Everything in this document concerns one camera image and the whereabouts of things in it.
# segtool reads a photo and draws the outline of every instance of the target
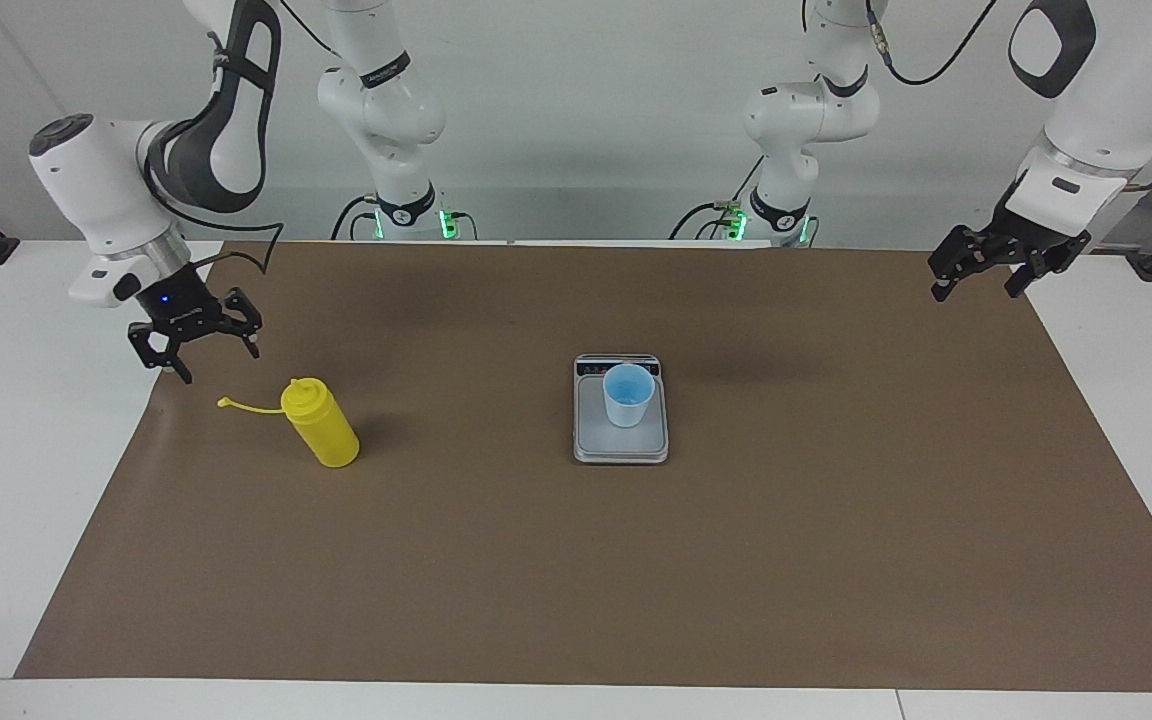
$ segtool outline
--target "yellow lid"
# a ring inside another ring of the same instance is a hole
[[[287,419],[293,423],[308,424],[323,419],[332,409],[332,392],[317,378],[293,379],[283,389],[280,404]]]

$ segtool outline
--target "brown table mat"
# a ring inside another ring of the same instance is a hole
[[[1152,692],[1146,507],[1028,302],[934,304],[924,260],[218,266],[264,356],[210,338],[160,379],[17,676]],[[666,465],[573,460],[573,357],[607,351],[662,359]],[[306,376],[348,469],[215,408]]]

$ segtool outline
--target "white table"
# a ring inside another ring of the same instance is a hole
[[[24,243],[0,268],[0,717],[1152,719],[1152,694],[9,680],[156,379],[124,339],[136,305],[65,298],[86,255]],[[1029,295],[1152,511],[1152,286],[1083,258]]]

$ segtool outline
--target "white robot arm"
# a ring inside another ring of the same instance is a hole
[[[70,297],[98,306],[136,297],[151,319],[128,328],[143,364],[177,370],[189,382],[179,358],[182,343],[232,334],[255,357],[262,320],[238,288],[223,301],[211,296],[164,196],[234,213],[259,195],[282,29],[265,0],[185,6],[215,43],[211,97],[196,118],[169,123],[70,115],[38,131],[29,160],[93,255]],[[168,339],[165,350],[151,347],[154,333]]]
[[[442,202],[422,146],[444,135],[442,103],[397,37],[389,0],[325,0],[332,41],[348,68],[326,70],[319,104],[364,156],[376,182],[381,234],[392,240],[447,236]]]
[[[991,223],[952,229],[929,259],[940,301],[998,264],[1020,265],[1013,297],[1068,270],[1098,211],[1152,158],[1152,0],[1033,0],[1009,54],[1055,106]]]
[[[886,0],[873,2],[881,17]],[[780,83],[756,92],[745,107],[745,129],[763,150],[763,174],[744,197],[745,237],[796,237],[819,174],[806,146],[855,141],[878,122],[878,92],[869,83],[873,51],[864,0],[814,5],[808,22],[812,82]]]

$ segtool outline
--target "yellow squeeze bottle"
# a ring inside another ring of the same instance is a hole
[[[349,427],[349,420],[340,411],[332,391],[320,379],[293,379],[283,388],[280,410],[243,406],[228,397],[220,397],[215,404],[237,407],[249,414],[287,415],[291,426],[301,433],[301,439],[310,446],[319,462],[328,468],[344,468],[358,457],[358,437]]]

